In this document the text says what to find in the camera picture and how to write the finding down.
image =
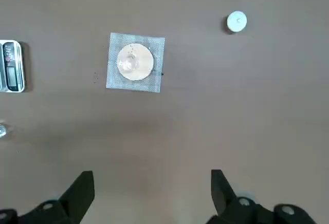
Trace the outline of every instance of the digital scale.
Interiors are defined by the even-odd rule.
[[[22,47],[14,40],[0,40],[0,92],[25,89]]]

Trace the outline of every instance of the mesh square pad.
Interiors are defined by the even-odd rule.
[[[145,79],[136,81],[126,79],[121,75],[117,67],[117,56],[120,50],[131,43],[139,43],[152,53],[154,59],[153,69]],[[160,92],[164,49],[165,38],[111,33],[109,38],[106,88]]]

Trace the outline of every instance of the screw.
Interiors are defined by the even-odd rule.
[[[295,213],[294,210],[292,209],[292,207],[289,207],[289,206],[283,206],[282,211],[289,215],[293,215]]]
[[[239,203],[243,206],[249,206],[250,205],[248,199],[246,199],[246,198],[240,198]]]

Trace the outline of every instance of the white cap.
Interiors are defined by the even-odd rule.
[[[234,11],[227,17],[227,27],[233,32],[242,31],[247,25],[247,16],[241,11]]]
[[[117,58],[119,72],[129,80],[142,80],[146,78],[150,75],[153,64],[151,52],[138,43],[124,46]]]

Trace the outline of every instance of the white bottle cap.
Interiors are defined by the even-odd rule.
[[[153,56],[141,44],[132,43],[124,46],[117,58],[119,72],[129,80],[142,80],[150,75],[153,69]]]
[[[242,31],[247,25],[247,16],[241,11],[234,11],[227,17],[227,27],[233,32]]]

